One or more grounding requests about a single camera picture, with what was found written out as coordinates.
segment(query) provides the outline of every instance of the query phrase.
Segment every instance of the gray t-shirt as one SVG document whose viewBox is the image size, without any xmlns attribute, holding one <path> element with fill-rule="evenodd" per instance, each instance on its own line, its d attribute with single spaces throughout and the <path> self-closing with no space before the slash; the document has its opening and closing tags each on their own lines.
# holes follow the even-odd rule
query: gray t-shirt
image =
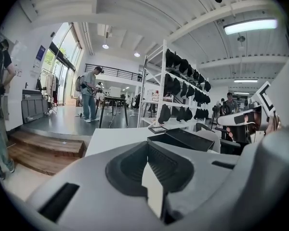
<svg viewBox="0 0 289 231">
<path fill-rule="evenodd" d="M 235 112 L 236 108 L 238 108 L 237 102 L 235 100 L 232 101 L 225 101 L 224 102 L 229 108 L 232 113 Z"/>
<path fill-rule="evenodd" d="M 87 83 L 90 83 L 93 86 L 95 86 L 95 79 L 96 79 L 96 76 L 92 72 L 88 72 L 85 74 L 83 82 L 87 82 Z M 83 88 L 81 90 L 81 93 L 82 93 L 82 95 L 94 96 L 92 90 L 88 90 L 88 88 Z"/>
</svg>

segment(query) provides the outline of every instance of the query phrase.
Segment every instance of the black t-shirt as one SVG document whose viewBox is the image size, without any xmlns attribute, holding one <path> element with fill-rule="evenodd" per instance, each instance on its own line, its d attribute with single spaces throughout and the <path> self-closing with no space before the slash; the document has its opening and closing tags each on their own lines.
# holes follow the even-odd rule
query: black t-shirt
<svg viewBox="0 0 289 231">
<path fill-rule="evenodd" d="M 10 54 L 8 53 L 8 51 L 4 51 L 3 55 L 4 55 L 3 66 L 5 68 L 7 68 L 12 63 L 12 60 L 11 60 L 11 57 L 10 57 Z"/>
</svg>

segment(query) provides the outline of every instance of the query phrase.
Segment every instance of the ceiling light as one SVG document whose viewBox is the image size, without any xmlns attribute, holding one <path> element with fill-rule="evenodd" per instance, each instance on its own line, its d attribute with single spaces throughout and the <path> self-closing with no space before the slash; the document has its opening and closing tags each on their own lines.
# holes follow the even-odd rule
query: ceiling light
<svg viewBox="0 0 289 231">
<path fill-rule="evenodd" d="M 257 83 L 257 79 L 235 79 L 235 83 Z"/>
<path fill-rule="evenodd" d="M 249 95 L 249 92 L 234 92 L 234 94 L 238 94 L 238 95 Z"/>
<path fill-rule="evenodd" d="M 276 19 L 260 19 L 230 24 L 223 27 L 227 35 L 259 29 L 277 28 Z"/>
</svg>

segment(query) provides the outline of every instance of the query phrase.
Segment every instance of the wooden stairs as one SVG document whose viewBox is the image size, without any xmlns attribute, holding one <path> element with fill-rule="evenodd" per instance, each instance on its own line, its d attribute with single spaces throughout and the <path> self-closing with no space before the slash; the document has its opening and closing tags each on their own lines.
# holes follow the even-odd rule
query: wooden stairs
<svg viewBox="0 0 289 231">
<path fill-rule="evenodd" d="M 55 139 L 17 131 L 10 135 L 9 154 L 15 162 L 46 175 L 54 175 L 83 156 L 84 142 Z"/>
</svg>

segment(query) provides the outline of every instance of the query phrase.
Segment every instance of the gray floor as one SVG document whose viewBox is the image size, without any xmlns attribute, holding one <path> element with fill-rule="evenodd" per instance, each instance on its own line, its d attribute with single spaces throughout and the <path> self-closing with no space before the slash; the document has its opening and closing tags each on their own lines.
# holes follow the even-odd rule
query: gray floor
<svg viewBox="0 0 289 231">
<path fill-rule="evenodd" d="M 25 124 L 27 128 L 33 128 L 43 131 L 73 134 L 73 135 L 89 135 L 94 133 L 94 130 L 99 127 L 99 121 L 93 121 L 86 123 L 83 118 L 75 116 L 80 114 L 81 107 L 75 106 L 61 106 L 58 107 L 57 113 L 51 113 L 49 117 L 44 117 L 39 120 Z M 124 115 L 124 109 L 118 108 L 117 115 L 113 116 L 107 113 L 111 112 L 111 108 L 104 110 L 103 122 L 101 128 L 126 128 L 126 121 Z M 101 114 L 101 109 L 98 110 L 97 116 Z M 127 109 L 127 116 L 129 120 L 128 128 L 137 127 L 138 110 Z"/>
</svg>

